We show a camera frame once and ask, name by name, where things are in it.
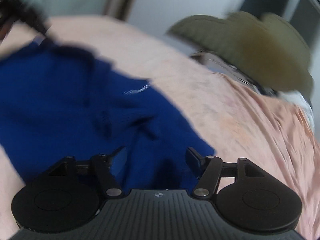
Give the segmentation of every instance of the metal screw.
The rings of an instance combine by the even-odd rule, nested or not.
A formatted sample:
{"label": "metal screw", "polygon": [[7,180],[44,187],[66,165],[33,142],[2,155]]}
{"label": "metal screw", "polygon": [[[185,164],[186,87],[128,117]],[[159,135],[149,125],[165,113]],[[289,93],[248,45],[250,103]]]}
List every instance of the metal screw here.
{"label": "metal screw", "polygon": [[106,193],[110,197],[118,197],[122,194],[122,191],[119,188],[110,188],[106,191]]}
{"label": "metal screw", "polygon": [[205,197],[209,195],[210,192],[205,188],[197,188],[193,193],[199,197]]}

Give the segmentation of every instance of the blue shirt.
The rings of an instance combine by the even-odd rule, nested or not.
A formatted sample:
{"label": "blue shirt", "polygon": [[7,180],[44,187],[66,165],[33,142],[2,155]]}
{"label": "blue shirt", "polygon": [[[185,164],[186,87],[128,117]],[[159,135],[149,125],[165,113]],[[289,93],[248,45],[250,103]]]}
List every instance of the blue shirt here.
{"label": "blue shirt", "polygon": [[92,53],[35,42],[0,62],[0,143],[26,181],[67,155],[87,160],[125,146],[131,188],[191,190],[187,147],[214,150],[146,80],[127,78]]}

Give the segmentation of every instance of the black device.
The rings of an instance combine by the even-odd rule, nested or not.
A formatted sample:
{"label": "black device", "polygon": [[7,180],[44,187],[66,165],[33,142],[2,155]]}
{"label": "black device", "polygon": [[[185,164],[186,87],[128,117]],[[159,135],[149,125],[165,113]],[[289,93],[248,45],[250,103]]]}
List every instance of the black device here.
{"label": "black device", "polygon": [[[132,189],[126,195],[109,169],[124,151],[88,161],[65,157],[27,184],[12,200],[21,230],[11,240],[303,239],[294,231],[298,195],[248,159],[224,163],[190,147],[186,162],[199,179],[191,194]],[[235,182],[217,193],[224,177]]]}
{"label": "black device", "polygon": [[39,6],[26,0],[0,0],[0,27],[7,21],[20,20],[47,38],[49,26]]}

